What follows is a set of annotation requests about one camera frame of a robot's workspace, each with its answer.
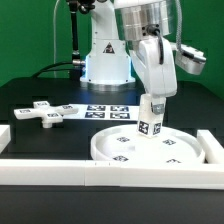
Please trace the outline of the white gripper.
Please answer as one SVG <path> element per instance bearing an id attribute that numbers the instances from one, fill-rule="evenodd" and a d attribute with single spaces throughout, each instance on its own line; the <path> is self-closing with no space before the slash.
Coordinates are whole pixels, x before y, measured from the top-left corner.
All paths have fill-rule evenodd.
<path id="1" fill-rule="evenodd" d="M 164 61 L 159 63 L 160 50 L 158 38 L 150 36 L 141 40 L 135 50 L 130 51 L 134 70 L 152 97 L 152 112 L 160 115 L 165 112 L 166 99 L 177 92 L 176 71 L 171 44 L 162 39 Z"/>

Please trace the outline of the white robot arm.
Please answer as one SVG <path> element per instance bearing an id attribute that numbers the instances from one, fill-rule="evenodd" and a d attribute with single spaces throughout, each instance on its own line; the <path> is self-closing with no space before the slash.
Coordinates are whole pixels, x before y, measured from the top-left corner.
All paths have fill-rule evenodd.
<path id="1" fill-rule="evenodd" d="M 85 58 L 83 87 L 113 91 L 131 85 L 135 72 L 160 115 L 176 94 L 170 33 L 172 0 L 96 0 L 91 13 L 92 47 Z"/>

